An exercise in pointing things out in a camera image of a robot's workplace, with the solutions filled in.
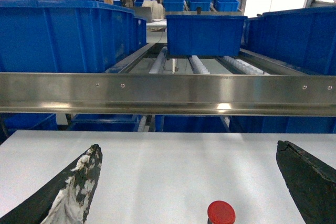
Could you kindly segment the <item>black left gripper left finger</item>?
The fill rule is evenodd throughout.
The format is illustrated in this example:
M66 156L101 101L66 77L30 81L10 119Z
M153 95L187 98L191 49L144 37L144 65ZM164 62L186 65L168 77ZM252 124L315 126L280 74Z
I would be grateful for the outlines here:
M1 223L85 223L98 185L102 150L91 145Z

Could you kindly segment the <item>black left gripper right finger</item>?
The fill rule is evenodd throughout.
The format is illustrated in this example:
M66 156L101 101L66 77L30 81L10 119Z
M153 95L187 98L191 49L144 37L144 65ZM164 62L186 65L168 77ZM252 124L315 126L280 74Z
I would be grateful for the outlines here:
M335 169L289 141L278 141L276 161L305 223L335 223Z

